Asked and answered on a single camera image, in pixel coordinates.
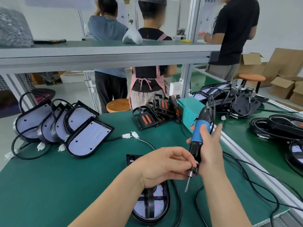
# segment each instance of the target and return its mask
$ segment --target woman in apron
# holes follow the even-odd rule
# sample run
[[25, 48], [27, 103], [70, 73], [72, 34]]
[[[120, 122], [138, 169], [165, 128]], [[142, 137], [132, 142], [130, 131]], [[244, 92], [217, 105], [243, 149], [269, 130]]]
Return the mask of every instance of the woman in apron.
[[[171, 41], [172, 38], [159, 28], [164, 24], [166, 0], [138, 0], [144, 19], [143, 28], [139, 29], [145, 41]], [[155, 94], [165, 95], [164, 78], [176, 73], [177, 65], [133, 67], [129, 104], [131, 109], [146, 106]]]

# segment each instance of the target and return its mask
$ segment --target stool leg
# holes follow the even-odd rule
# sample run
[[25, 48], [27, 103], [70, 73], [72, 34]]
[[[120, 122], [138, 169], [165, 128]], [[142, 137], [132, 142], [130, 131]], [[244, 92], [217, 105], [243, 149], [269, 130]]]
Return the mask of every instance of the stool leg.
[[241, 82], [241, 87], [245, 87], [245, 84], [246, 84], [246, 80], [242, 80], [242, 82]]
[[259, 88], [260, 88], [261, 82], [257, 83], [257, 87], [256, 87], [256, 94], [258, 94]]

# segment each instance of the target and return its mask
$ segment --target white power outlet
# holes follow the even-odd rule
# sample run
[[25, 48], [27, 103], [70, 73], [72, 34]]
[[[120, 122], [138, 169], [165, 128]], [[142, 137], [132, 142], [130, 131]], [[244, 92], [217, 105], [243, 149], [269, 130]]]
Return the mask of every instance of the white power outlet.
[[176, 97], [177, 95], [181, 95], [181, 91], [182, 91], [182, 83], [180, 82], [173, 82], [170, 84], [170, 88], [169, 88], [169, 95], [173, 95], [174, 97]]

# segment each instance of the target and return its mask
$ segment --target black cap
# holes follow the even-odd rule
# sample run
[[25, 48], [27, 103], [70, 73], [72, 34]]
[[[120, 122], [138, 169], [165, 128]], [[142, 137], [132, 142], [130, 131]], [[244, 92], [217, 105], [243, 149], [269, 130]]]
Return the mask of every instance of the black cap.
[[138, 0], [138, 1], [146, 1], [146, 2], [152, 2], [152, 3], [158, 3], [158, 4], [167, 4], [167, 0]]

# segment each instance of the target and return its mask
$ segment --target bubble wrap bag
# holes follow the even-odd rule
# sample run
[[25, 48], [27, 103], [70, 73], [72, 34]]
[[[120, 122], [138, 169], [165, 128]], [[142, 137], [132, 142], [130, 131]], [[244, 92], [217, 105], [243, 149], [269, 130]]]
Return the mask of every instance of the bubble wrap bag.
[[0, 47], [30, 47], [33, 36], [24, 15], [0, 6]]

